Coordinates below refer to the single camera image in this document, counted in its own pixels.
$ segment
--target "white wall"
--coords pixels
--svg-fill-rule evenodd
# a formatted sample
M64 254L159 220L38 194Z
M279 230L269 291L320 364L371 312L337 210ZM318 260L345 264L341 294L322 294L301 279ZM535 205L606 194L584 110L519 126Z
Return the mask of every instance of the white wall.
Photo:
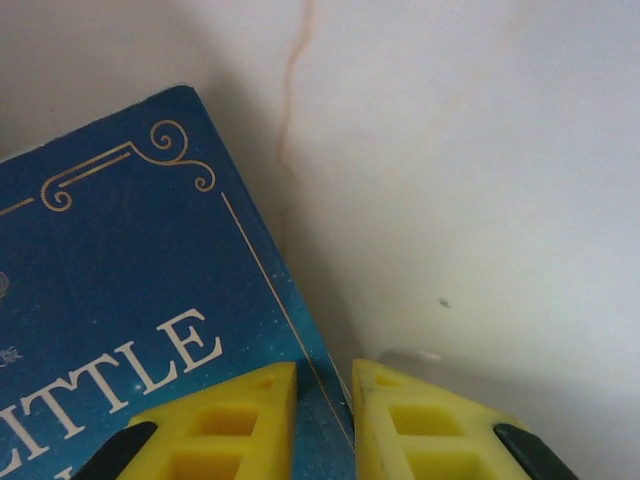
M0 156L194 84L343 372L383 360L637 478L640 3L1 12Z

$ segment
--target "black rubber pad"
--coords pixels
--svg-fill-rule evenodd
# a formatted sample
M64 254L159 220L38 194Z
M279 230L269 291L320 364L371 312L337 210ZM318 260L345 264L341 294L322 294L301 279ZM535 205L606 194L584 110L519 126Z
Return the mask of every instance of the black rubber pad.
M157 429L155 423L143 422L116 433L72 480L116 480Z
M493 431L532 480L578 480L539 437L508 423Z

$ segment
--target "rectangular hole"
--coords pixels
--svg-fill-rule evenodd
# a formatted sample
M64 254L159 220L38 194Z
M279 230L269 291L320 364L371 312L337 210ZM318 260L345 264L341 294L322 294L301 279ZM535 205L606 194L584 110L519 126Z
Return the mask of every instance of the rectangular hole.
M407 452L415 480L496 480L472 452Z
M242 455L216 452L178 452L169 480L234 480Z
M389 413L399 435L457 437L462 427L445 409L429 405L394 405Z
M211 405L197 415L193 434L249 436L258 413L258 407L252 404Z

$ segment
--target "yellow plastic object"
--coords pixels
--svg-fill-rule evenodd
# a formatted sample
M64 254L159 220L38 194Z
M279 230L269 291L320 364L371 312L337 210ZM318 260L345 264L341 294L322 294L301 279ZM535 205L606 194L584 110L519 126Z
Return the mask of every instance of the yellow plastic object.
M158 429L118 480L289 480L295 363L276 363L131 420Z
M493 426L502 412L384 365L353 365L358 480L531 480Z

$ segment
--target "book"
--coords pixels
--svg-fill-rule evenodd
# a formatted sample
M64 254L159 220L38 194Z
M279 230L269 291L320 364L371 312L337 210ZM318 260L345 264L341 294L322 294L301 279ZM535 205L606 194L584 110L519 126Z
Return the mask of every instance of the book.
M276 362L292 478L353 478L340 379L191 87L0 163L0 272L0 478L69 479L137 413Z

